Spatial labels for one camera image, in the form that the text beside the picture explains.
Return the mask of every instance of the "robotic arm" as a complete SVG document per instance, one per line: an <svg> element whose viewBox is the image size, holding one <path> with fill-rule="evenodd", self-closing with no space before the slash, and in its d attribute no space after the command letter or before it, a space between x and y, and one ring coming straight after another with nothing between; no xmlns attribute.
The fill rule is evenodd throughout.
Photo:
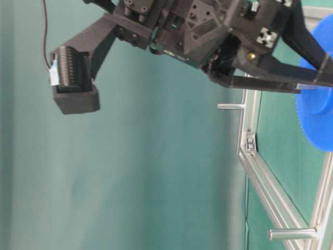
<svg viewBox="0 0 333 250"><path fill-rule="evenodd" d="M93 81L115 38L201 69L227 88L299 93L299 84L333 86L333 61L306 29L300 0L83 1L107 13L51 53L54 99L64 114L99 109ZM274 58L280 38L316 70ZM254 77L234 76L236 69Z"/></svg>

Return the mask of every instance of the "green fabric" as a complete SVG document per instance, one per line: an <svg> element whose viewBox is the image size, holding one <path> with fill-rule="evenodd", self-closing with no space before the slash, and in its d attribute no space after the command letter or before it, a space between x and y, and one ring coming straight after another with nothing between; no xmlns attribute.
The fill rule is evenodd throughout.
<svg viewBox="0 0 333 250"><path fill-rule="evenodd" d="M302 1L304 5L333 7L329 0ZM299 57L280 43L275 56L297 65ZM292 94L263 92L258 125L258 149L299 212L310 222L321 175L324 153L305 138L298 122ZM282 242L269 242L267 231L274 228L255 189L249 188L249 249L285 249Z"/></svg>
<svg viewBox="0 0 333 250"><path fill-rule="evenodd" d="M49 51L102 14L47 3ZM40 1L3 0L0 13L0 249L244 249L239 113L216 109L241 91L116 42L96 81L102 110L63 116L42 66Z"/></svg>

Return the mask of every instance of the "blue gear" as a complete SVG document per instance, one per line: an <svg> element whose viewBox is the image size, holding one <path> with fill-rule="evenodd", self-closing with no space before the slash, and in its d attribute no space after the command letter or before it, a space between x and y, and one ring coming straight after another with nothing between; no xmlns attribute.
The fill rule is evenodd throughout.
<svg viewBox="0 0 333 250"><path fill-rule="evenodd" d="M323 49L333 57L333 15L313 31ZM300 66L314 69L301 59ZM319 86L296 95L299 121L307 139L322 151L333 151L333 88Z"/></svg>

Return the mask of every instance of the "teal backdrop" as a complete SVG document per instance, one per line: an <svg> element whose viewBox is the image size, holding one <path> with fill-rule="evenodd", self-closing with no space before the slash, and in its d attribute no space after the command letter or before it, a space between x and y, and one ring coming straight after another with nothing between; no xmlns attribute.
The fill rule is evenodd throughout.
<svg viewBox="0 0 333 250"><path fill-rule="evenodd" d="M47 0L48 51L103 12ZM239 102L199 70L116 42L102 110L63 116L41 60L40 1L0 0L0 249L245 247Z"/></svg>

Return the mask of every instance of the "black cable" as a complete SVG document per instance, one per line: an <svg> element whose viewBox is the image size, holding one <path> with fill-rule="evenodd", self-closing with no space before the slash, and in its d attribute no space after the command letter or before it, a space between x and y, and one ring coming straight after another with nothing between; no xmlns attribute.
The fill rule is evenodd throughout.
<svg viewBox="0 0 333 250"><path fill-rule="evenodd" d="M43 53L43 63L47 71L50 70L50 64L46 58L46 39L47 39L47 10L45 0L42 0L42 9L43 9L43 22L44 22L44 31L43 31L43 43L42 43L42 53Z"/></svg>

